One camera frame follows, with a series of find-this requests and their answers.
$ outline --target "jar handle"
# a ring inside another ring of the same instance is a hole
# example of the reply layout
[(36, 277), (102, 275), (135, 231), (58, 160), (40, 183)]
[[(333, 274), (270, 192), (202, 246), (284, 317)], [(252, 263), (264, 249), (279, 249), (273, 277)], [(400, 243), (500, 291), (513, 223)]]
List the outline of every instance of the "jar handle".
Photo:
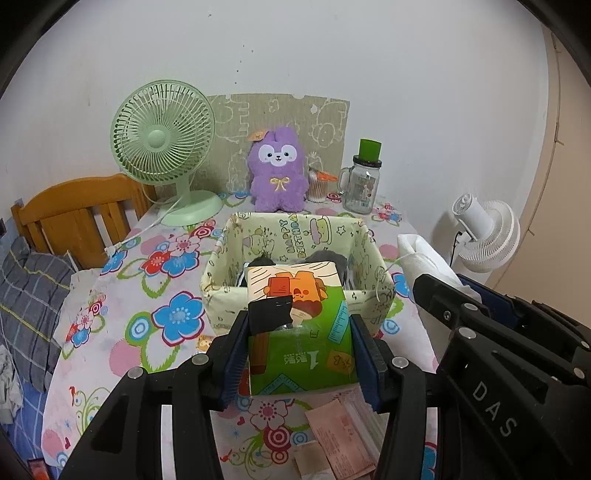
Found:
[(347, 190), (343, 190), (342, 184), (343, 184), (343, 175), (345, 172), (348, 172), (349, 174), (347, 175), (347, 186), (345, 188), (348, 187), (349, 185), (349, 179), (351, 176), (351, 169), (353, 167), (345, 167), (345, 168), (341, 168), (340, 169), (340, 173), (339, 173), (339, 180), (337, 181), (337, 188), (338, 188), (338, 192), (339, 195), (341, 195), (344, 199), (344, 197), (347, 195)]

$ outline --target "fan base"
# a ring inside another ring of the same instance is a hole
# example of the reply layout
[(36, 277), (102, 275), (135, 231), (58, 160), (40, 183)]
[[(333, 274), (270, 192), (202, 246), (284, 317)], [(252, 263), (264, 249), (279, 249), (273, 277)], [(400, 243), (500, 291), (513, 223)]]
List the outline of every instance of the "fan base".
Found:
[(222, 209), (222, 200), (207, 190), (192, 190), (189, 204), (167, 213), (162, 219), (166, 226), (187, 226), (203, 222)]

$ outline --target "floral tablecloth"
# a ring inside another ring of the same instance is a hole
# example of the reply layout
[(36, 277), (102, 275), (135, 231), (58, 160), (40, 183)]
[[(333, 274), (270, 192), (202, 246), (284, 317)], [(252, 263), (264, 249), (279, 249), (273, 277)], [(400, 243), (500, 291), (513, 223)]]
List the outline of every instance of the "floral tablecloth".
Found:
[[(128, 241), (105, 265), (88, 305), (72, 324), (47, 397), (41, 446), (49, 465), (63, 466), (96, 411), (131, 367), (148, 372), (175, 368), (214, 335), (205, 314), (199, 282), (204, 264), (230, 215), (253, 211), (247, 194), (220, 194), (224, 207), (214, 218), (191, 227), (162, 224)], [(340, 198), (307, 203), (307, 213), (353, 216)], [(155, 219), (150, 210), (132, 230)], [(425, 371), (437, 366), (427, 332), (408, 298), (398, 257), (397, 235), (415, 233), (385, 201), (363, 217), (396, 284), (397, 294), (378, 333), (396, 355)], [(227, 479), (298, 479), (292, 447), (313, 438), (304, 412), (332, 400), (311, 395), (263, 403), (238, 395), (222, 413), (212, 414), (217, 452)], [(434, 478), (436, 413), (428, 414), (423, 479)], [(170, 408), (163, 409), (163, 478), (172, 479)]]

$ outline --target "white plastic bag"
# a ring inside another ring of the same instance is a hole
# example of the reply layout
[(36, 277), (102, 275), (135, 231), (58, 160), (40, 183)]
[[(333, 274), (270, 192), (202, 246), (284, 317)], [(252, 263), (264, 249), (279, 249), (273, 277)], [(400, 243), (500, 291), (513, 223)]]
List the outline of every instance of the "white plastic bag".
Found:
[[(420, 275), (428, 273), (468, 295), (471, 299), (479, 303), (481, 302), (480, 294), (472, 290), (469, 286), (463, 285), (452, 268), (447, 265), (447, 262), (422, 236), (414, 234), (399, 235), (398, 254), (400, 255), (400, 266), (402, 266), (404, 278), (406, 279), (413, 301), (415, 280)], [(421, 307), (418, 307), (418, 315), (427, 329), (435, 356), (441, 361), (447, 348), (449, 329)]]

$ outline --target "blue plaid bed sheet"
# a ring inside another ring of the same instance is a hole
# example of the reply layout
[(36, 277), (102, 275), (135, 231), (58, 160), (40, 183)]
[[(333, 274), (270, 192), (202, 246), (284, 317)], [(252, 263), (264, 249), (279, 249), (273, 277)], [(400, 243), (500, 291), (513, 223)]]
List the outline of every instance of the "blue plaid bed sheet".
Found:
[[(43, 458), (41, 451), (41, 430), (43, 426), (43, 411), (47, 392), (39, 393), (30, 383), (22, 382), (23, 406), (17, 412), (12, 425), (3, 425), (10, 438), (12, 446), (22, 461)], [(60, 476), (61, 470), (49, 467), (54, 479)]]

